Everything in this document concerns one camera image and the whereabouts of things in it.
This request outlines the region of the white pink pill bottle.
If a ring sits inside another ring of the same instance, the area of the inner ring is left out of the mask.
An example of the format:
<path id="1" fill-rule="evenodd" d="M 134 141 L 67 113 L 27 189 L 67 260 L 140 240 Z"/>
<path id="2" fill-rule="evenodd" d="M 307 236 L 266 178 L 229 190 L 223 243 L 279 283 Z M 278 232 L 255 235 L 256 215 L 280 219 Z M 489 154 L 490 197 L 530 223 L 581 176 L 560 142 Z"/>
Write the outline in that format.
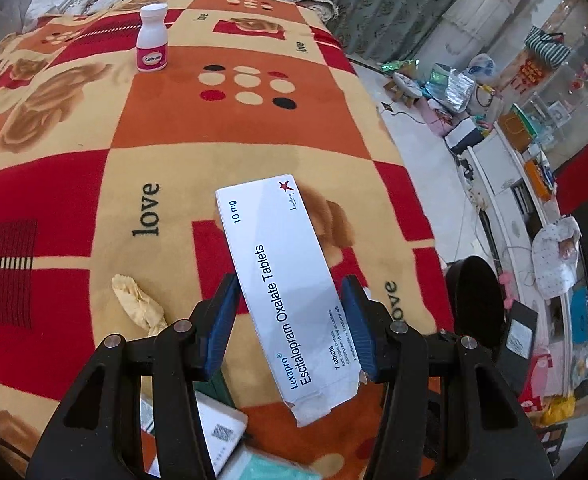
<path id="1" fill-rule="evenodd" d="M 168 31 L 166 3 L 142 6 L 142 25 L 136 38 L 136 67 L 140 72 L 156 72 L 167 65 Z"/>

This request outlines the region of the silver foil bag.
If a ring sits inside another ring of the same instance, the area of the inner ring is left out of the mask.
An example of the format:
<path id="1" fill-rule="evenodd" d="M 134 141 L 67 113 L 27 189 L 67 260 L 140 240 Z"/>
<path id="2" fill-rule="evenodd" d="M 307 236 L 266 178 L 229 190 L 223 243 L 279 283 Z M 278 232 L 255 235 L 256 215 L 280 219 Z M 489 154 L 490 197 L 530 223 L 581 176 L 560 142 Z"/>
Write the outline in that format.
<path id="1" fill-rule="evenodd" d="M 442 104 L 451 113 L 460 114 L 468 107 L 475 89 L 476 81 L 473 78 L 453 68 L 443 88 Z"/>

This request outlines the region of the teal tissue pack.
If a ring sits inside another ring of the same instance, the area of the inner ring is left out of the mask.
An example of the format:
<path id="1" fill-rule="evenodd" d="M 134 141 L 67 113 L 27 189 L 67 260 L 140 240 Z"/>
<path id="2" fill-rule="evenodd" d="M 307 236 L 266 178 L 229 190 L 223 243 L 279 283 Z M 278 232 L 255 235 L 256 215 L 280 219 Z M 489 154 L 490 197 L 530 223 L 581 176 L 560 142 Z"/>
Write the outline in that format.
<path id="1" fill-rule="evenodd" d="M 321 480 L 315 470 L 239 445 L 217 475 L 221 480 Z"/>

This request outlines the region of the blue white medicine box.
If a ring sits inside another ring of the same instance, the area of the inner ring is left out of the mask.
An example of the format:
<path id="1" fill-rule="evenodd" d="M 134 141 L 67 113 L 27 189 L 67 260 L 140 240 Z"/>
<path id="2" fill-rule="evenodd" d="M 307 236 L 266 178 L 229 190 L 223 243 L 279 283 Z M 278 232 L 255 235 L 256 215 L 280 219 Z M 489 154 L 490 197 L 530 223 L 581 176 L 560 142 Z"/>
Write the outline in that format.
<path id="1" fill-rule="evenodd" d="M 204 393 L 196 391 L 195 396 L 210 462 L 215 474 L 220 474 L 245 434 L 248 417 Z M 141 428 L 146 472 L 159 477 L 152 399 L 145 394 L 141 396 Z"/>

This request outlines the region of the black round trash bin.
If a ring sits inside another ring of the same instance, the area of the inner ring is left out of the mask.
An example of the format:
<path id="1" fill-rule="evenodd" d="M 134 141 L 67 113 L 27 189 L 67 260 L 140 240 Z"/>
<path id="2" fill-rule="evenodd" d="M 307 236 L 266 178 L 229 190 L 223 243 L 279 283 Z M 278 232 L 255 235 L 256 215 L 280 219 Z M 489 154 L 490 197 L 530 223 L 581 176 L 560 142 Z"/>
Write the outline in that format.
<path id="1" fill-rule="evenodd" d="M 506 331 L 503 297 L 492 267 L 478 256 L 458 260 L 446 275 L 454 333 L 473 337 L 496 354 Z"/>

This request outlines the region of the white tv cabinet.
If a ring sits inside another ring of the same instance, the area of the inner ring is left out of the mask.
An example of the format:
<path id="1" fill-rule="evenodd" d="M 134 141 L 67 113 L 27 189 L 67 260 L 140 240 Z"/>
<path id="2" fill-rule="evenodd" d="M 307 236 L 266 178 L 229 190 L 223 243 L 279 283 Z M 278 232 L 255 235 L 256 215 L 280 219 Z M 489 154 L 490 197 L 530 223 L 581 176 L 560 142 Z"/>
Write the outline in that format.
<path id="1" fill-rule="evenodd" d="M 522 155 L 498 127 L 467 148 L 463 159 L 471 168 L 463 182 L 489 244 L 484 254 L 498 274 L 507 275 L 507 297 L 538 313 L 535 347 L 548 351 L 552 358 L 544 393 L 569 396 L 573 391 L 572 293 L 542 297 L 532 261 L 532 241 L 559 218 L 558 207 L 553 200 L 544 203 L 536 195 Z"/>

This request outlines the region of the red cloth cover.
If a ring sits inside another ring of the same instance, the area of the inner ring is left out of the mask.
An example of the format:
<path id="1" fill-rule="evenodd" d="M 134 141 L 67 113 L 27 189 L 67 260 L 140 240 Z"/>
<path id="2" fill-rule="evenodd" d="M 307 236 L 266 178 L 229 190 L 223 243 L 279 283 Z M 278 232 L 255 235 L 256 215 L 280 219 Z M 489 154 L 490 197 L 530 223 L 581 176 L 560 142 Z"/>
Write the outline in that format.
<path id="1" fill-rule="evenodd" d="M 571 214 L 588 200 L 588 143 L 556 170 L 556 202 L 561 214 Z"/>

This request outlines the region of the striped tote bag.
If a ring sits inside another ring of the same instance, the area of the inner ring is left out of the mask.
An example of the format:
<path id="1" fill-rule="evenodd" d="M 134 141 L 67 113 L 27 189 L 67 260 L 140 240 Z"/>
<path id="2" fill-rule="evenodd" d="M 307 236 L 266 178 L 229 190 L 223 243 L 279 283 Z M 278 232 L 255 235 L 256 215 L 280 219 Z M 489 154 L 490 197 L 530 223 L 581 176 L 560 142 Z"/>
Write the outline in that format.
<path id="1" fill-rule="evenodd" d="M 545 32 L 537 26 L 529 29 L 524 44 L 531 58 L 552 70 L 561 66 L 572 53 L 563 32 Z"/>

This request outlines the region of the yellow crumpled tissue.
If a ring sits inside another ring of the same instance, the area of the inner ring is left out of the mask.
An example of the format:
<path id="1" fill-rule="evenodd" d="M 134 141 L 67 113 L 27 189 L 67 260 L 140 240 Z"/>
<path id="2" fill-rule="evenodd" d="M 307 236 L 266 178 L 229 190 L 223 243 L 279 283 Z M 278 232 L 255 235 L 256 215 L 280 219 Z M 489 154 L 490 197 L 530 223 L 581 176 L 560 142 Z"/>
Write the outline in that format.
<path id="1" fill-rule="evenodd" d="M 165 310 L 151 296 L 147 295 L 131 276 L 116 274 L 111 279 L 120 306 L 130 320 L 147 336 L 154 337 L 168 327 Z"/>

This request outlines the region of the small wooden stool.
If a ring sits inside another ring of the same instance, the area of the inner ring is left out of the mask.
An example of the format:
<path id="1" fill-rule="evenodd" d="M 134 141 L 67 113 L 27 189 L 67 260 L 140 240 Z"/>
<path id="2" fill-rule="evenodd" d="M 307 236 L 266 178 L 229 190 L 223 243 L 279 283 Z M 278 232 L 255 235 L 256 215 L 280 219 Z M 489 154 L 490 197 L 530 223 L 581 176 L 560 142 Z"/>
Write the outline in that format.
<path id="1" fill-rule="evenodd" d="M 394 73 L 384 86 L 395 102 L 404 102 L 408 107 L 419 101 L 423 92 L 420 84 L 401 73 Z"/>

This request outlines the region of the patterned fleece blanket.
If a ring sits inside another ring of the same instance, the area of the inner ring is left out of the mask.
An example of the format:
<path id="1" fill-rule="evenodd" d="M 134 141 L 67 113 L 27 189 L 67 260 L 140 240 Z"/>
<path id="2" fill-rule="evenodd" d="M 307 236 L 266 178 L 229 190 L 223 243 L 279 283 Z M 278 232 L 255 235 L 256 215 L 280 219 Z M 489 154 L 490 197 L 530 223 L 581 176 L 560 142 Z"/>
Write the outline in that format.
<path id="1" fill-rule="evenodd" d="M 166 3 L 167 65 L 136 67 Z M 420 332 L 454 325 L 435 237 L 381 114 L 315 12 L 123 0 L 0 41 L 0 455 L 24 472 L 95 347 L 145 336 L 111 279 L 184 318 L 233 264 L 215 193 L 291 174 L 344 210 L 356 275 Z"/>

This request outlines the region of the white lace covered appliance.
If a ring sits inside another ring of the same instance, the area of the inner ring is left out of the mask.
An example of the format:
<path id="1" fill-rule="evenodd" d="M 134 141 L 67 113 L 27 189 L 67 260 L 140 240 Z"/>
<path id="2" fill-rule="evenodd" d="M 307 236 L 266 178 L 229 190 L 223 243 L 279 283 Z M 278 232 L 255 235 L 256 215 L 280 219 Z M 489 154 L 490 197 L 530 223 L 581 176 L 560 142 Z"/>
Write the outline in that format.
<path id="1" fill-rule="evenodd" d="M 415 54 L 419 78 L 427 79 L 437 63 L 463 70 L 492 43 L 520 1 L 454 1 Z"/>

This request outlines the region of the swaddled baby doll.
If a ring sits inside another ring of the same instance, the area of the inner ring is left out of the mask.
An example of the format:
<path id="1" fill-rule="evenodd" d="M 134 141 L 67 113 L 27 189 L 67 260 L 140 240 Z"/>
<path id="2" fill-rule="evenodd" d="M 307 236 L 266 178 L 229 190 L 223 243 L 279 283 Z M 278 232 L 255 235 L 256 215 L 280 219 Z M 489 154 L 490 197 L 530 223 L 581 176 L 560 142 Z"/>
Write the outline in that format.
<path id="1" fill-rule="evenodd" d="M 578 243 L 582 237 L 573 216 L 544 226 L 532 241 L 536 289 L 544 299 L 563 296 L 577 281 Z"/>

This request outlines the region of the brown paper gift bag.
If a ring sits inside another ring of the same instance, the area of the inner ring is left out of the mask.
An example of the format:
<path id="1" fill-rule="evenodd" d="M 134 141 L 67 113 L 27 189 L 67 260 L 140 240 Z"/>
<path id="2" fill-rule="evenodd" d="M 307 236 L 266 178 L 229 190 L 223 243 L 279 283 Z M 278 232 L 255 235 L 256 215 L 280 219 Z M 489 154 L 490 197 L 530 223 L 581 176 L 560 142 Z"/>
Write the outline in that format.
<path id="1" fill-rule="evenodd" d="M 512 148 L 518 153 L 525 152 L 532 143 L 532 137 L 518 113 L 507 112 L 501 115 L 498 118 L 498 126 L 503 136 L 506 137 Z"/>

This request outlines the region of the white Lexapro medicine box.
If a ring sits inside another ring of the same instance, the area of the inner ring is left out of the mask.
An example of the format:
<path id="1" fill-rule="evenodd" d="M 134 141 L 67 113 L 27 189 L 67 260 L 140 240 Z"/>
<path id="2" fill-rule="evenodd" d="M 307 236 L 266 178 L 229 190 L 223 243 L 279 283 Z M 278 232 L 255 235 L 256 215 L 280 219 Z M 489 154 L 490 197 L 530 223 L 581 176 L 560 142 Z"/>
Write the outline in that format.
<path id="1" fill-rule="evenodd" d="M 283 402 L 298 426 L 354 396 L 360 363 L 331 267 L 352 245 L 344 210 L 290 174 L 219 188 L 234 270 Z"/>

